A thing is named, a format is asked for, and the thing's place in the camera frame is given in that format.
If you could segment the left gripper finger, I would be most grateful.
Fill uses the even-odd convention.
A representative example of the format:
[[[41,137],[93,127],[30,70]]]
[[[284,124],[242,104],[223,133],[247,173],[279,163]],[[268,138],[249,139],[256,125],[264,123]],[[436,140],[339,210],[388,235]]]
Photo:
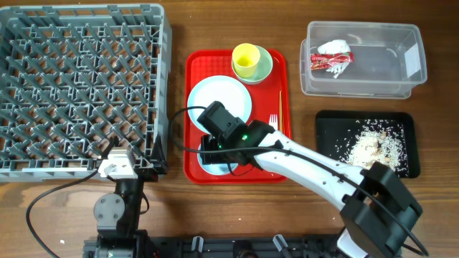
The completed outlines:
[[[102,157],[107,158],[112,148],[117,147],[117,146],[118,146],[118,137],[114,136],[113,138],[110,139],[108,146],[103,150]]]
[[[157,135],[153,141],[153,148],[150,155],[150,162],[155,166],[166,166],[166,155],[164,154],[161,136]]]

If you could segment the small light blue bowl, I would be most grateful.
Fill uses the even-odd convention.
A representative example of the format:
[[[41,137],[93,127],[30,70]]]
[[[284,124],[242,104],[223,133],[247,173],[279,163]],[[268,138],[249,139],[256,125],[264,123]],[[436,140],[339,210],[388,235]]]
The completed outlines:
[[[230,174],[230,170],[226,163],[204,164],[199,154],[197,155],[197,160],[200,167],[208,174],[213,176],[225,176]]]

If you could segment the red snack wrapper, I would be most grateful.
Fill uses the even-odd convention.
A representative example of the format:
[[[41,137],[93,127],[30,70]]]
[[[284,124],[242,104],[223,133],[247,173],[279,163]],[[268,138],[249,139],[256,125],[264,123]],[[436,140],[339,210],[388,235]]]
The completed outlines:
[[[311,54],[311,69],[328,69],[335,65],[351,63],[353,61],[354,54],[352,52],[344,52],[338,54]]]

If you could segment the leftover rice with scraps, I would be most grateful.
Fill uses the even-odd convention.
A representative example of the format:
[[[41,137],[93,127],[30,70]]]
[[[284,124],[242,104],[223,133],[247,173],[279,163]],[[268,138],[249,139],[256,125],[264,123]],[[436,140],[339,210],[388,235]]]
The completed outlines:
[[[396,120],[356,120],[355,131],[346,129],[343,143],[335,145],[338,160],[369,169],[374,163],[390,167],[398,176],[409,171],[404,126]]]

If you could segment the white napkin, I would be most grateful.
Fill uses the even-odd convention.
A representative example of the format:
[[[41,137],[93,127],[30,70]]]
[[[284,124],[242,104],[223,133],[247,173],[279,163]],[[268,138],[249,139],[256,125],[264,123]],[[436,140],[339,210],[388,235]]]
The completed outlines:
[[[319,54],[342,54],[345,52],[350,52],[351,49],[345,40],[335,39],[331,42],[327,42],[318,47]],[[348,66],[350,62],[343,62],[334,64],[329,67],[326,71],[332,72],[333,77],[336,79]]]

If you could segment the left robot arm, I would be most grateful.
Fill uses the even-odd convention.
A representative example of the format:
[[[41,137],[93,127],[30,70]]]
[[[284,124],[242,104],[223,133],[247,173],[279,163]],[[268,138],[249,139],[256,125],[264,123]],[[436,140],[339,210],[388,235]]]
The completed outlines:
[[[160,251],[144,229],[139,229],[141,202],[145,182],[157,182],[158,173],[167,167],[161,137],[155,138],[151,158],[159,164],[136,168],[134,149],[120,147],[119,139],[110,140],[108,147],[98,154],[102,161],[98,173],[115,182],[113,193],[100,197],[93,208],[98,238],[85,242],[84,257],[160,257]]]

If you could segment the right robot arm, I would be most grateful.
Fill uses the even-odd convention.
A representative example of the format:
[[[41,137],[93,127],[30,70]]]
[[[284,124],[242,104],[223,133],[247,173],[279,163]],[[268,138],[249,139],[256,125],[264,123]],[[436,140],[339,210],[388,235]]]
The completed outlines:
[[[335,206],[344,223],[336,247],[348,257],[396,257],[407,239],[428,254],[412,228],[422,208],[394,171],[380,163],[366,170],[303,147],[259,120],[201,118],[217,139],[213,152],[230,163],[252,163],[285,176]]]

